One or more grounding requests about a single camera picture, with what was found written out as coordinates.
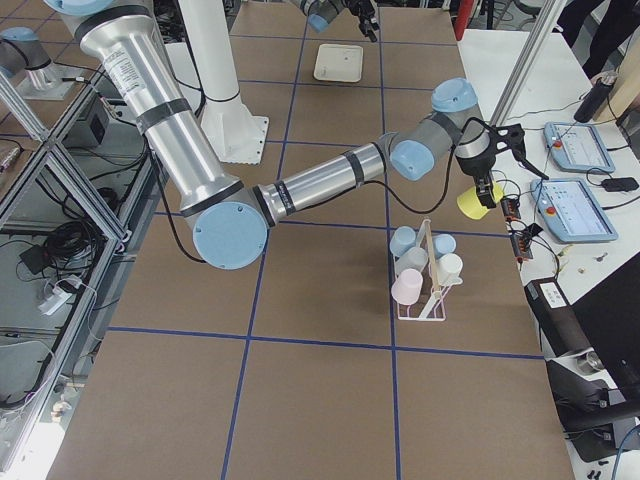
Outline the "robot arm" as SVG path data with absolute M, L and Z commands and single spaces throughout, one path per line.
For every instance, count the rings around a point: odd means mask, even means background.
M 376 10 L 369 0 L 291 0 L 307 18 L 307 23 L 317 33 L 324 32 L 344 11 L 348 10 L 358 18 L 358 28 L 371 42 L 377 41 L 379 24 Z
M 279 220 L 358 188 L 387 168 L 419 180 L 446 152 L 474 180 L 472 198 L 486 208 L 496 202 L 495 141 L 465 79 L 441 83 L 432 95 L 432 112 L 415 129 L 248 188 L 224 167 L 260 161 L 269 121 L 251 114 L 241 99 L 221 2 L 180 5 L 207 97 L 201 114 L 178 86 L 149 2 L 55 1 L 52 8 L 82 51 L 101 62 L 134 114 L 180 193 L 180 210 L 200 257 L 214 267 L 245 267 L 261 255 L 268 230 Z

